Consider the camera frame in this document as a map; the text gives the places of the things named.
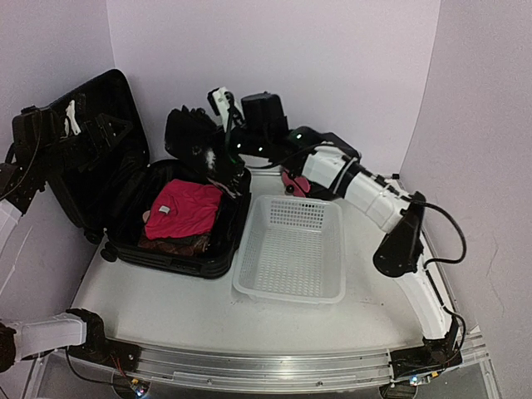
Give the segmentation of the pink garment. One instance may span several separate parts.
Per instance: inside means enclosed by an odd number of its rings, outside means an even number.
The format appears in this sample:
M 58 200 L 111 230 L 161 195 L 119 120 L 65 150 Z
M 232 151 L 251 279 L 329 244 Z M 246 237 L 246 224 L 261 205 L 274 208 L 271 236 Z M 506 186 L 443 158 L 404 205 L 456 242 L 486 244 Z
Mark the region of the pink garment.
M 182 239 L 209 233 L 222 191 L 214 185 L 172 180 L 158 194 L 145 222 L 147 239 Z

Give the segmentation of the black white splatter jeans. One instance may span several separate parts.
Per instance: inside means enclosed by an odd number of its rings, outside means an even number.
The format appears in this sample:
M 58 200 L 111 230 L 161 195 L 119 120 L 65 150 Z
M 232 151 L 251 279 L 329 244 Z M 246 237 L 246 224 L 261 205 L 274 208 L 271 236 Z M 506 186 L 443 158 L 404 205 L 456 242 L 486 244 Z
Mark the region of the black white splatter jeans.
M 224 149 L 224 132 L 203 108 L 173 109 L 165 124 L 166 152 L 206 179 L 228 183 L 237 169 Z

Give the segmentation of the black ribbed hard-shell suitcase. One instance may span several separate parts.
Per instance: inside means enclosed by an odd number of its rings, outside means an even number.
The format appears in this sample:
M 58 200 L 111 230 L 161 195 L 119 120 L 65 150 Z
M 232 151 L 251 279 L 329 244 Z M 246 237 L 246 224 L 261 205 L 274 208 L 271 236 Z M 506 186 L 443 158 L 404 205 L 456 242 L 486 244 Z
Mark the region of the black ribbed hard-shell suitcase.
M 64 171 L 59 154 L 59 118 L 76 102 L 79 126 L 100 113 L 129 121 L 129 134 L 94 170 Z M 251 175 L 220 183 L 192 170 L 181 160 L 152 161 L 146 134 L 125 75 L 116 69 L 87 81 L 43 108 L 30 107 L 12 121 L 15 154 L 29 165 L 34 189 L 48 185 L 71 222 L 94 244 L 103 244 L 107 261 L 157 268 L 199 278 L 219 278 L 232 263 L 250 204 Z M 196 256 L 143 249 L 142 214 L 172 180 L 214 185 L 222 191 L 208 248 Z

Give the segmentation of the white perforated plastic basket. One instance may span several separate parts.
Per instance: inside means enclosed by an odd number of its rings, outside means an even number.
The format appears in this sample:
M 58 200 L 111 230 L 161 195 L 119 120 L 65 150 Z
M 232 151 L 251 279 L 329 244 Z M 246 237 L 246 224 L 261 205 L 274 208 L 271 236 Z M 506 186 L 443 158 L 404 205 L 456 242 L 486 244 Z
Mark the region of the white perforated plastic basket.
M 346 292 L 342 209 L 333 202 L 260 195 L 234 261 L 234 289 L 254 301 L 322 307 Z

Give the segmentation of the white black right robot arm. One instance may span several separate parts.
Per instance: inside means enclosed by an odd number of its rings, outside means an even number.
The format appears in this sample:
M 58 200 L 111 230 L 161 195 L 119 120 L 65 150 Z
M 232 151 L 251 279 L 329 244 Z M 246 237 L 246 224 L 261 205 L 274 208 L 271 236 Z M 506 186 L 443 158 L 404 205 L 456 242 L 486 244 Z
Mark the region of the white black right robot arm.
M 379 273 L 398 282 L 423 334 L 422 346 L 397 352 L 394 363 L 425 370 L 448 367 L 457 360 L 466 323 L 446 306 L 429 270 L 440 259 L 427 259 L 421 242 L 426 209 L 442 214 L 456 227 L 452 216 L 427 202 L 422 193 L 399 190 L 391 180 L 370 172 L 362 166 L 360 153 L 335 134 L 307 126 L 289 128 L 280 98 L 273 93 L 237 101 L 222 88 L 211 105 L 222 120 L 224 148 L 233 162 L 241 155 L 266 158 L 267 169 L 281 166 L 346 200 L 384 233 L 372 262 Z

